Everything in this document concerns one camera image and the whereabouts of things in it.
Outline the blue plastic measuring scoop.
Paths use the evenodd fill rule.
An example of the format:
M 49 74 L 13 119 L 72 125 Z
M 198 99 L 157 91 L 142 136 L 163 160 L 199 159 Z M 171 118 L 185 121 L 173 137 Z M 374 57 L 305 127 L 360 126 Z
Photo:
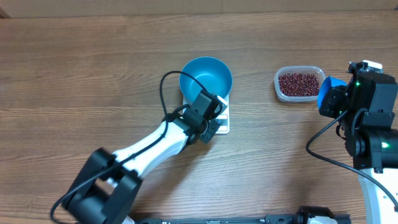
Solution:
M 318 92 L 318 99 L 317 99 L 318 108 L 321 108 L 322 101 L 326 96 L 326 94 L 328 93 L 329 89 L 336 86 L 347 86 L 347 83 L 343 80 L 333 78 L 331 76 L 325 78 Z

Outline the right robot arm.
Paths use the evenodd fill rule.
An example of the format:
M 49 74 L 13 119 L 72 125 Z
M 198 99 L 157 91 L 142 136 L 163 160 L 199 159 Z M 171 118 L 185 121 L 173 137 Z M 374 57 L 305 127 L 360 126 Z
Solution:
M 360 174 L 367 223 L 397 223 L 397 130 L 392 128 L 396 79 L 380 63 L 350 62 L 349 83 L 328 77 L 318 94 L 322 116 L 337 119 Z

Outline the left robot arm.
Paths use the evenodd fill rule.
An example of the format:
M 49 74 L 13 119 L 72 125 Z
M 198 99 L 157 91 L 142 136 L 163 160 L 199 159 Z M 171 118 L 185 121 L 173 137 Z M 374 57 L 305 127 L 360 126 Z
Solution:
M 227 107 L 224 98 L 202 90 L 141 141 L 113 153 L 97 149 L 61 199 L 62 207 L 79 223 L 133 223 L 129 212 L 144 177 L 197 140 L 208 143 Z

